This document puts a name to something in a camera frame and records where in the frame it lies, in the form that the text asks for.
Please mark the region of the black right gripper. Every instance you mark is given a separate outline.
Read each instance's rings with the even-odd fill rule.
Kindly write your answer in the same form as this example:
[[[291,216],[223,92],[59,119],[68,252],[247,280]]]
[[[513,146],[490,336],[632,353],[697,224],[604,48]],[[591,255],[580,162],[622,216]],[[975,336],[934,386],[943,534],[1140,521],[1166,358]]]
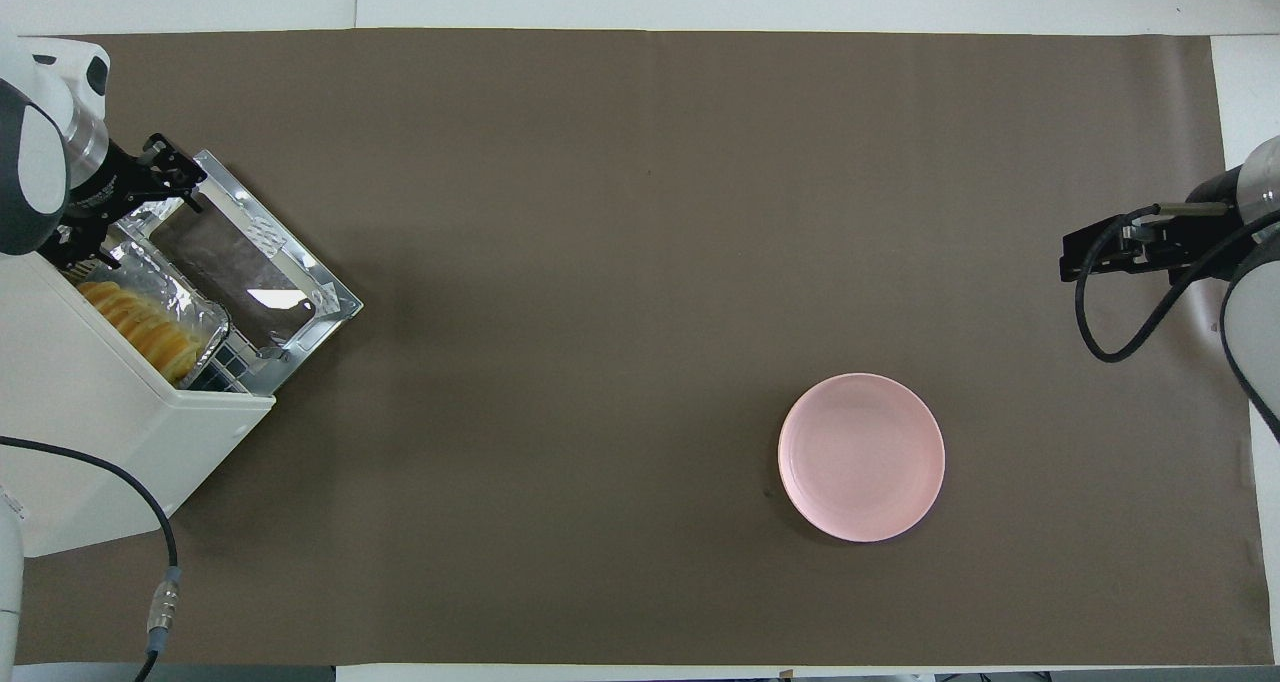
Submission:
[[[1153,216],[1125,216],[1119,232],[1084,226],[1062,235],[1060,282],[1073,284],[1093,273],[1132,273],[1142,257],[1148,271],[1167,273],[1170,284],[1183,278],[1222,278],[1226,267],[1243,258],[1249,241],[1228,244],[1201,273],[1190,267],[1243,226],[1236,202],[1240,171],[1240,166],[1230,168],[1212,177],[1184,202],[1162,205]]]

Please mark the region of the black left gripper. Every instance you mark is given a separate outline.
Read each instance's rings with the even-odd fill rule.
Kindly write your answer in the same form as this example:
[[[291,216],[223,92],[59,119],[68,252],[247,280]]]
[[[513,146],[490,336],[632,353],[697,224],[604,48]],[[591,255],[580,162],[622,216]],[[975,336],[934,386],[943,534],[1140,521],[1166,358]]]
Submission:
[[[207,173],[168,136],[150,136],[138,155],[109,145],[102,166],[88,180],[73,187],[68,207],[46,248],[55,248],[55,266],[73,269],[81,264],[113,267],[113,257],[101,248],[109,228],[124,220],[143,203],[182,200],[195,214],[204,212],[198,186]]]

